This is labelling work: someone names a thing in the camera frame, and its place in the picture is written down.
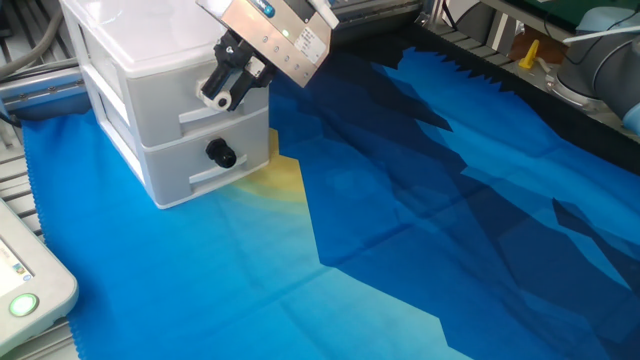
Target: label sticker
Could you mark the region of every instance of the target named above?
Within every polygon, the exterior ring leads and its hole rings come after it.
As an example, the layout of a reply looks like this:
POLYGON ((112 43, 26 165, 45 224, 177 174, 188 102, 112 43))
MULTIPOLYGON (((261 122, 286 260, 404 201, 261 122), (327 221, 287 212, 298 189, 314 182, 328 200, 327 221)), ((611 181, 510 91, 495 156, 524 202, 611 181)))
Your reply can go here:
POLYGON ((327 50, 327 45, 308 27, 302 30, 293 45, 314 64, 320 60, 320 56, 327 50))

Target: yellow object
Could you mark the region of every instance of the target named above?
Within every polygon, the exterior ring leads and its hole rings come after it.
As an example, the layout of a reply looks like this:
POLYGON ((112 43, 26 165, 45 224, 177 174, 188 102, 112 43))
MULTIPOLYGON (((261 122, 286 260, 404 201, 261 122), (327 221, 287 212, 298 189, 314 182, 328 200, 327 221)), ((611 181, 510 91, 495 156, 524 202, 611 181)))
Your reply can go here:
POLYGON ((531 68, 533 67, 533 63, 536 61, 538 46, 540 46, 540 41, 535 40, 533 44, 531 44, 531 47, 529 48, 529 52, 527 53, 527 56, 525 56, 524 59, 520 60, 520 62, 518 63, 518 66, 520 66, 523 69, 531 70, 531 68))

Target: dark blue fabric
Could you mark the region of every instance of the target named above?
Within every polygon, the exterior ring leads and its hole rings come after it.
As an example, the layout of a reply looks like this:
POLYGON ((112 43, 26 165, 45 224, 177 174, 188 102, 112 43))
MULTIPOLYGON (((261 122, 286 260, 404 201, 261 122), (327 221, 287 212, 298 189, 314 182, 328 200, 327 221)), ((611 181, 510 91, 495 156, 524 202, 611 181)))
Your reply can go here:
POLYGON ((160 211, 92 114, 26 123, 81 358, 640 358, 640 179, 456 70, 277 78, 302 204, 232 185, 160 211))

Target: white cable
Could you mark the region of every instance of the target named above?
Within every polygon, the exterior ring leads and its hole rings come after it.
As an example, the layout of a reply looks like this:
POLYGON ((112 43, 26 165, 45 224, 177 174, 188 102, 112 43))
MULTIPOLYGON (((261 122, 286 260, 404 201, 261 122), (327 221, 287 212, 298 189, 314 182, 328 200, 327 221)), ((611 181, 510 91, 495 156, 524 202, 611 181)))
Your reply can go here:
POLYGON ((592 34, 587 34, 587 35, 574 36, 574 37, 566 38, 566 39, 562 40, 562 42, 565 43, 565 44, 571 44, 571 43, 574 43, 576 41, 589 40, 589 39, 593 39, 593 38, 600 37, 600 36, 623 34, 623 33, 627 33, 627 32, 636 32, 636 31, 640 31, 640 25, 638 25, 638 26, 630 26, 630 27, 621 28, 621 29, 612 29, 612 30, 607 30, 607 31, 600 31, 600 32, 597 32, 597 33, 592 33, 592 34))

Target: white device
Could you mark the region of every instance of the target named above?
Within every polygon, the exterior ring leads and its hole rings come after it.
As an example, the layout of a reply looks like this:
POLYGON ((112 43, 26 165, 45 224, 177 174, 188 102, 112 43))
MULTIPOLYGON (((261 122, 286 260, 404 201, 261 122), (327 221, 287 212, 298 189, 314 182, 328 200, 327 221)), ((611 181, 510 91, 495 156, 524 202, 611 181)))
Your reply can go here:
POLYGON ((201 96, 227 29, 195 0, 61 3, 98 122, 159 208, 268 163, 268 89, 232 112, 229 89, 201 96))
POLYGON ((0 357, 71 311, 76 278, 0 200, 0 357))

